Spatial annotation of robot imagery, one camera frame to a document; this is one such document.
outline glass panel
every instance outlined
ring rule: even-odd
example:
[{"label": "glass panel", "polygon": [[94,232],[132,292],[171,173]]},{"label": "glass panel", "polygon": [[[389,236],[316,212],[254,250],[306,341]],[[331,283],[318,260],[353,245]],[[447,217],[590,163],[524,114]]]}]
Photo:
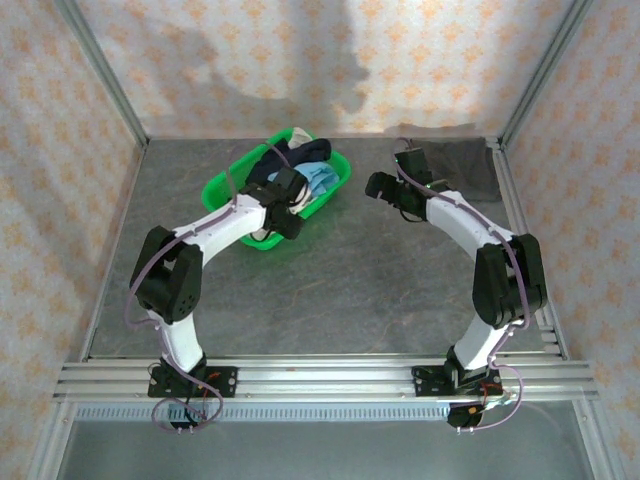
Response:
[{"label": "glass panel", "polygon": [[[487,424],[508,413],[491,412]],[[456,435],[444,422],[221,422],[168,435],[145,422],[76,422],[60,480],[589,480],[570,402],[525,404],[508,422]]]}]

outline wall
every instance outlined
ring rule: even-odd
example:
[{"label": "wall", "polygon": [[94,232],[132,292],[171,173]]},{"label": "wall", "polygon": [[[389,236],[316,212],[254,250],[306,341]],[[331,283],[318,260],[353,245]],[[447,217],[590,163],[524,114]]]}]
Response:
[{"label": "wall", "polygon": [[0,476],[24,478],[138,158],[53,2],[0,4]]},{"label": "wall", "polygon": [[571,0],[79,3],[151,136],[234,138],[497,135]]},{"label": "wall", "polygon": [[508,152],[576,358],[640,472],[640,3],[594,2]]}]

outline white cloth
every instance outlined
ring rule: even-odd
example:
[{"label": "white cloth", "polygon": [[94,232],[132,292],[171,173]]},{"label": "white cloth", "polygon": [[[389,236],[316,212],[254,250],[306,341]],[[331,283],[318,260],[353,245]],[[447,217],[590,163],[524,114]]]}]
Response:
[{"label": "white cloth", "polygon": [[287,143],[289,145],[289,150],[293,150],[294,148],[298,148],[300,145],[305,143],[309,143],[313,138],[307,132],[305,132],[300,127],[293,127],[293,132],[291,133],[291,140]]}]

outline dark gray towel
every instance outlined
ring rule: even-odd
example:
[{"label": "dark gray towel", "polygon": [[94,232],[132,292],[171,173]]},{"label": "dark gray towel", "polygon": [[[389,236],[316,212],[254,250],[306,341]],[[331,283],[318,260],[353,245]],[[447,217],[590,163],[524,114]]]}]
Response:
[{"label": "dark gray towel", "polygon": [[467,200],[502,199],[493,151],[484,138],[435,142],[412,139],[424,150],[434,180],[446,179]]}]

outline clothing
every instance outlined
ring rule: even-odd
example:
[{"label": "clothing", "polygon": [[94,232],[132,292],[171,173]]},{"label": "clothing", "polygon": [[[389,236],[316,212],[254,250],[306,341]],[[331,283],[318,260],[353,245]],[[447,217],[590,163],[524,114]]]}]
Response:
[{"label": "clothing", "polygon": [[435,142],[412,139],[424,150],[434,180],[446,179],[467,200],[500,200],[493,151],[484,138]]},{"label": "clothing", "polygon": [[[325,162],[331,157],[331,143],[325,138],[303,143],[294,149],[290,149],[288,141],[283,138],[274,146],[282,152],[291,168],[301,163]],[[249,172],[245,185],[257,183],[264,186],[269,175],[278,172],[282,166],[283,161],[280,156],[272,149],[267,150]]]},{"label": "clothing", "polygon": [[300,127],[293,127],[293,132],[291,133],[291,140],[289,140],[289,150],[293,150],[294,148],[298,148],[300,145],[305,143],[309,143],[313,138],[307,132],[305,132]]},{"label": "clothing", "polygon": [[[295,170],[307,177],[313,198],[327,193],[327,190],[340,180],[333,167],[327,162],[301,163],[295,167]],[[277,174],[277,172],[272,173],[269,175],[268,180],[272,182]]]}]

